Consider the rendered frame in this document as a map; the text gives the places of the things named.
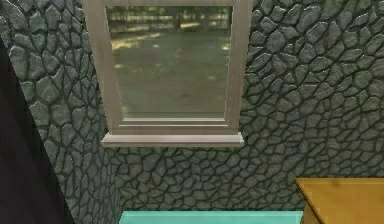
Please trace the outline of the beige framed window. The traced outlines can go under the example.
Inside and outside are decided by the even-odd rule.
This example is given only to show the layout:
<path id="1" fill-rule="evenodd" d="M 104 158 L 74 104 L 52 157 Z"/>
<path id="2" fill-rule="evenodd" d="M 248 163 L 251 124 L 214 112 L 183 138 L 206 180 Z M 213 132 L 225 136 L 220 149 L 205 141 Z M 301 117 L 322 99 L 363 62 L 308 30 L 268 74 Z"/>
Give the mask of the beige framed window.
<path id="1" fill-rule="evenodd" d="M 241 147 L 239 120 L 253 0 L 81 0 L 108 132 L 104 147 Z M 221 118 L 123 116 L 107 22 L 108 6 L 228 6 L 233 9 L 225 110 Z"/>

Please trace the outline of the orange wooden table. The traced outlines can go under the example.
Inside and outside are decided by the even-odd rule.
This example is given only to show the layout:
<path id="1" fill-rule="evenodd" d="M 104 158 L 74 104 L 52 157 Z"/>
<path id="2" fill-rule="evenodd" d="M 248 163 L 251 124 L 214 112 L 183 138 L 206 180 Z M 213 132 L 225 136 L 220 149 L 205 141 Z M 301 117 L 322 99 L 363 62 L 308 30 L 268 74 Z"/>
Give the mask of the orange wooden table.
<path id="1" fill-rule="evenodd" d="M 300 224 L 384 224 L 384 178 L 296 178 Z"/>

